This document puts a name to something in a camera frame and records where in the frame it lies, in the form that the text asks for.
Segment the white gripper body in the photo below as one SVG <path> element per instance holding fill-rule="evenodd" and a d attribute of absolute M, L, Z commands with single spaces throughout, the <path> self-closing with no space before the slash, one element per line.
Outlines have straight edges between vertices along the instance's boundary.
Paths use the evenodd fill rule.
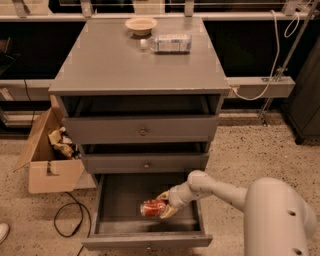
<path fill-rule="evenodd" d="M 168 200 L 171 207 L 175 209 L 185 208 L 195 199 L 195 193 L 187 182 L 176 185 L 169 189 Z"/>

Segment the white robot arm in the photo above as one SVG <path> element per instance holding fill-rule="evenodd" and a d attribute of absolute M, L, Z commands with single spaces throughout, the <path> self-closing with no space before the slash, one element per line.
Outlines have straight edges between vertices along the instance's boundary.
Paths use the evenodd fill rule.
<path fill-rule="evenodd" d="M 270 177 L 243 188 L 217 181 L 195 170 L 187 181 L 161 193 L 168 202 L 164 218 L 190 202 L 215 196 L 244 214 L 245 256 L 308 256 L 307 240 L 317 228 L 317 216 L 288 184 Z"/>

